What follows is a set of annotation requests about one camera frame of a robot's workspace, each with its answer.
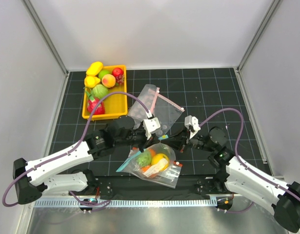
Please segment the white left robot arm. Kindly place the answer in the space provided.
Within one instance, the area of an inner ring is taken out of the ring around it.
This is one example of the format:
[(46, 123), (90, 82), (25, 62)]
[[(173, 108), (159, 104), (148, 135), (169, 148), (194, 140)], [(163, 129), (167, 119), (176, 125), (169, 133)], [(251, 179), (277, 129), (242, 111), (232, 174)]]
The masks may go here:
[(26, 161), (19, 158), (13, 162), (13, 180), (16, 189), (17, 203), (28, 204), (38, 200), (43, 193), (58, 189), (63, 191), (82, 191), (92, 195), (97, 190), (97, 183), (91, 173), (82, 173), (79, 179), (54, 179), (56, 175), (79, 164), (91, 162), (112, 154), (116, 147), (137, 146), (144, 149), (158, 142), (154, 135), (160, 128), (156, 117), (146, 118), (138, 128), (130, 116), (121, 116), (104, 128), (86, 134), (81, 139), (61, 151), (47, 157)]

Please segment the pink dragon fruit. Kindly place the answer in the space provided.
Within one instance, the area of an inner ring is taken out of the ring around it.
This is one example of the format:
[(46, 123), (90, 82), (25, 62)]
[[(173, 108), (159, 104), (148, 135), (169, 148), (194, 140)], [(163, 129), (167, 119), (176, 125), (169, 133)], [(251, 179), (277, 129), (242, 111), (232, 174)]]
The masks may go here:
[(85, 91), (87, 94), (87, 110), (89, 113), (92, 113), (95, 109), (94, 115), (103, 115), (105, 114), (105, 106), (104, 102), (101, 102), (100, 105), (98, 105), (98, 102), (100, 101), (99, 98), (94, 97), (91, 95), (88, 91)]

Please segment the green apple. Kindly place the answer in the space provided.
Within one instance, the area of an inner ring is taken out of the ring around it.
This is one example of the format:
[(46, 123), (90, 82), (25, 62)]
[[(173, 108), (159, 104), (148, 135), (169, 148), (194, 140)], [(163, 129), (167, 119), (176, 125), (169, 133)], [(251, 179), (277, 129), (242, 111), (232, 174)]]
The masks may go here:
[(105, 75), (108, 75), (108, 74), (111, 74), (111, 72), (103, 69), (98, 73), (98, 78), (102, 79)]

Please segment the red pomegranate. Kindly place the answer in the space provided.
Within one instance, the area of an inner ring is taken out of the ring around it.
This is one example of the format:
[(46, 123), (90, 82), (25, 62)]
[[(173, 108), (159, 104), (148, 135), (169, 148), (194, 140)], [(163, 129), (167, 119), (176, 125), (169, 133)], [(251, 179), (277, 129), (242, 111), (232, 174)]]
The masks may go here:
[(112, 75), (113, 75), (114, 77), (120, 77), (120, 76), (123, 76), (123, 75), (124, 75), (124, 71), (123, 71), (121, 68), (116, 67), (116, 68), (113, 69)]

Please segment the yellow starfruit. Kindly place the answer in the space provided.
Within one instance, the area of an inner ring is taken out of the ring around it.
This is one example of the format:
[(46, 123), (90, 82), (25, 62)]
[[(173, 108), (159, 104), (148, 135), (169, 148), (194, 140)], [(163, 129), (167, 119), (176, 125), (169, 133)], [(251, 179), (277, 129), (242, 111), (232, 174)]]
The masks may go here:
[(100, 84), (100, 78), (96, 76), (87, 76), (84, 79), (84, 85), (87, 88), (93, 89), (97, 84)]

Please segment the yellow mango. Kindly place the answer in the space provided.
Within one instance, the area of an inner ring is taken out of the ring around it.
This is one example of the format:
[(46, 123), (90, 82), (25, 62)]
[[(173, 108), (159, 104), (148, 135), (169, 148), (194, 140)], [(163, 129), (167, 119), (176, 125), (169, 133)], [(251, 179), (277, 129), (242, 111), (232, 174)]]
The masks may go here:
[(100, 61), (93, 62), (86, 71), (87, 76), (96, 76), (103, 69), (103, 63)]

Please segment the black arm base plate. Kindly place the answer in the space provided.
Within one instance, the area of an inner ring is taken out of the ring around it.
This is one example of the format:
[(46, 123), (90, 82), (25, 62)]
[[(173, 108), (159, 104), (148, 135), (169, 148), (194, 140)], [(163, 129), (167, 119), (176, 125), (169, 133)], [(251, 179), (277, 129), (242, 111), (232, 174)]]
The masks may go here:
[(95, 196), (111, 200), (200, 200), (210, 196), (230, 196), (215, 185), (213, 175), (180, 175), (175, 188), (141, 180), (135, 176), (97, 176), (96, 183), (76, 195)]

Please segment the perforated metal rail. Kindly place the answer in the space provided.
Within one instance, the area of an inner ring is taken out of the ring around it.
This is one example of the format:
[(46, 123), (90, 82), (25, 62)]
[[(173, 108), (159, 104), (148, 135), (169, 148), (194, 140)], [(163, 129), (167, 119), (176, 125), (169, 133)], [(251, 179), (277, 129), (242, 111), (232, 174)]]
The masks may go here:
[[(43, 198), (35, 202), (36, 208), (80, 208), (81, 205), (74, 198)], [(216, 197), (203, 200), (112, 200), (108, 208), (146, 208), (146, 207), (216, 207)]]

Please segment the yellow lemon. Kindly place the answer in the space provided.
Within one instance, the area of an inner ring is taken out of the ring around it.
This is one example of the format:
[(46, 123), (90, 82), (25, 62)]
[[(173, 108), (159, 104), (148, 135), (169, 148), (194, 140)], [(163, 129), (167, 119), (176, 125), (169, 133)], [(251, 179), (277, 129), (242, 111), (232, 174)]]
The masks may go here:
[(160, 171), (164, 171), (169, 166), (169, 157), (163, 153), (156, 154), (151, 160), (152, 166), (158, 166)]

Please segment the small orange tangerine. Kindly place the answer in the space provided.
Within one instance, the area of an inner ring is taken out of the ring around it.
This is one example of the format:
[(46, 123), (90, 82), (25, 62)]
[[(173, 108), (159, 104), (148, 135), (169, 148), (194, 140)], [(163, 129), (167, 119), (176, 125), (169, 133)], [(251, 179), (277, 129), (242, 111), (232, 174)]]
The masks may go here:
[(145, 166), (141, 168), (141, 172), (145, 177), (152, 177), (159, 172), (159, 169), (156, 166)]

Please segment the bumpy green lime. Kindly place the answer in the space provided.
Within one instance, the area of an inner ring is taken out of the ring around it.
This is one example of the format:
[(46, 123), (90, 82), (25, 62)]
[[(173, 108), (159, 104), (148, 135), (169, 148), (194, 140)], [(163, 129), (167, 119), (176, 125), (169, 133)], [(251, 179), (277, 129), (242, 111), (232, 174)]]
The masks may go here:
[(144, 151), (137, 157), (137, 164), (140, 167), (148, 166), (152, 161), (152, 157), (149, 151)]

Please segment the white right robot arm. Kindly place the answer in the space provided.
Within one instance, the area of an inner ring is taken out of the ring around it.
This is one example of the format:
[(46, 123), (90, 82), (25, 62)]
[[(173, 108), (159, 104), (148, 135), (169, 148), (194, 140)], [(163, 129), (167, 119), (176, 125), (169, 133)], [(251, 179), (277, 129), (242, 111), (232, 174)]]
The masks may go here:
[(210, 152), (208, 160), (218, 170), (213, 177), (218, 193), (240, 194), (266, 209), (286, 230), (299, 231), (300, 184), (288, 184), (248, 163), (226, 147), (227, 137), (222, 129), (213, 127), (206, 136), (192, 136), (183, 129), (173, 136), (160, 137), (160, 141), (180, 152), (189, 148)]

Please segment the peach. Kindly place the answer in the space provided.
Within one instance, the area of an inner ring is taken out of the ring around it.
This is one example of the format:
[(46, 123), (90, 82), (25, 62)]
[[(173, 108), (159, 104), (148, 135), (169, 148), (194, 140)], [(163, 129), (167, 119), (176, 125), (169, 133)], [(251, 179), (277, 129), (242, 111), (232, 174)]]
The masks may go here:
[(116, 78), (112, 74), (106, 74), (101, 79), (102, 84), (107, 88), (112, 88), (116, 84)]

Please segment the large orange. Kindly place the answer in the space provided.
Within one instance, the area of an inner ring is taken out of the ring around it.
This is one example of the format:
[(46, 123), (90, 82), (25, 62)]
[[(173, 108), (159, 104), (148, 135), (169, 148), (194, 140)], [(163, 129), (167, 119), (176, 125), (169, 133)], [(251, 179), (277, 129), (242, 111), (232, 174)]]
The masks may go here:
[(150, 152), (151, 157), (154, 157), (156, 155), (156, 152), (153, 149), (148, 149)]

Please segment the green cabbage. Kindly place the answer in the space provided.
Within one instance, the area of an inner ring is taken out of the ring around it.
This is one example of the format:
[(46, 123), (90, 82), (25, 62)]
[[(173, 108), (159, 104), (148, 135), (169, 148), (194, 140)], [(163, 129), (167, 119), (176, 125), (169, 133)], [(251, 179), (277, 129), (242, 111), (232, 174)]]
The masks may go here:
[(91, 95), (99, 99), (105, 97), (108, 93), (109, 93), (108, 88), (102, 84), (97, 84), (91, 91)]

